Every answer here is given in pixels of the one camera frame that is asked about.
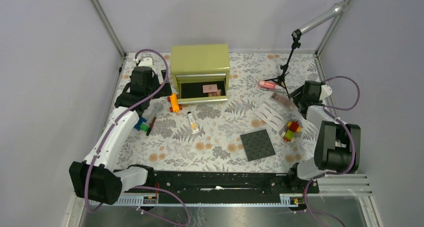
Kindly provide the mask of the pink square compact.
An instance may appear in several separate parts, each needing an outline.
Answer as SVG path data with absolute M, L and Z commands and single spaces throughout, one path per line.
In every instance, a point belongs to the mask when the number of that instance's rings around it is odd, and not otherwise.
M 206 84 L 202 86 L 203 93 L 216 93 L 218 92 L 218 85 L 217 84 Z

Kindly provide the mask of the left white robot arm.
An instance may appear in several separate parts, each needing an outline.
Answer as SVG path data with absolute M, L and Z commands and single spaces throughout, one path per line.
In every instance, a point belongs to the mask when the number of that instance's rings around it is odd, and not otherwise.
M 154 169 L 132 164 L 116 171 L 120 151 L 132 130 L 150 134 L 157 113 L 163 109 L 155 103 L 146 117 L 144 111 L 151 99 L 158 99 L 171 92 L 167 81 L 160 83 L 151 66 L 136 66 L 117 97 L 112 117 L 93 149 L 81 162 L 74 161 L 69 175 L 77 197 L 107 205 L 117 202 L 121 193 L 134 187 L 148 193 L 155 187 Z

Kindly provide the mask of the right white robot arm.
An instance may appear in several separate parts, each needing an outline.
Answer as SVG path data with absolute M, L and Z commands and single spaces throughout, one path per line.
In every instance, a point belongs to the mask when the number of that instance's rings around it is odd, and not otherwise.
M 288 172 L 286 185 L 293 193 L 301 192 L 307 180 L 350 174 L 359 168 L 361 128 L 330 112 L 323 100 L 331 94 L 329 85 L 307 80 L 289 95 L 302 117 L 319 130 L 313 157 L 294 164 Z

